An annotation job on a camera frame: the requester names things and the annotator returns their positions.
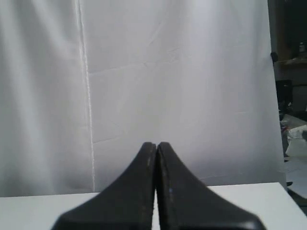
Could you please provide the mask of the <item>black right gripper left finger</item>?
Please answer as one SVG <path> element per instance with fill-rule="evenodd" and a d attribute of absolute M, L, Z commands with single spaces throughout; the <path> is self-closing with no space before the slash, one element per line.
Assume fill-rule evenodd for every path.
<path fill-rule="evenodd" d="M 59 216 L 55 230 L 150 230 L 154 211 L 156 145 L 138 154 L 110 186 Z"/>

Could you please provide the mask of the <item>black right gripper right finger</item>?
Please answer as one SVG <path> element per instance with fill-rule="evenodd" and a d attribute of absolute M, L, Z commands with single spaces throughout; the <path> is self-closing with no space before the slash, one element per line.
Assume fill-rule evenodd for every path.
<path fill-rule="evenodd" d="M 156 154 L 156 191 L 162 230 L 262 230 L 254 214 L 217 195 L 161 142 Z"/>

